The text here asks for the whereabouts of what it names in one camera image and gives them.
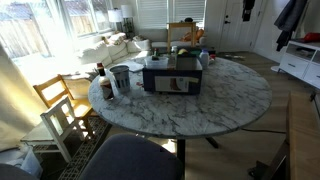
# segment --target white chair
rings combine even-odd
[[[41,148],[34,148],[35,153],[60,152],[65,161],[69,163],[71,156],[63,141],[72,132],[74,127],[82,141],[84,140],[84,136],[68,96],[61,98],[40,116],[42,122],[20,141],[31,146],[44,145]],[[55,145],[56,149],[46,148],[49,145]]]

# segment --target lamp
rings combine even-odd
[[[108,10],[108,15],[109,15],[109,21],[110,22],[114,22],[114,23],[118,23],[118,22],[120,22],[120,29],[121,29],[121,31],[122,31],[122,24],[121,24],[121,22],[122,22],[122,12],[121,12],[121,10],[119,10],[118,8],[114,8],[114,9],[112,9],[112,10]]]
[[[130,5],[121,5],[122,17],[124,20],[124,28],[127,37],[130,37],[130,33],[134,34],[133,26],[133,10]]]

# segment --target white marble table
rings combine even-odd
[[[202,79],[199,95],[168,95],[145,92],[136,85],[143,82],[142,72],[130,73],[131,91],[122,95],[114,88],[115,98],[106,101],[96,78],[89,101],[108,123],[142,135],[180,140],[236,131],[258,120],[271,104],[268,82],[241,64],[217,58],[203,71]]]

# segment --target cup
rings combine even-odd
[[[114,66],[109,70],[113,76],[114,84],[120,93],[130,91],[129,67],[125,65]]]

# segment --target cable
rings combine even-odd
[[[286,132],[281,132],[281,131],[272,131],[272,130],[265,130],[265,129],[245,129],[242,128],[241,130],[244,131],[249,131],[249,132],[268,132],[268,133],[278,133],[278,134],[286,134]]]

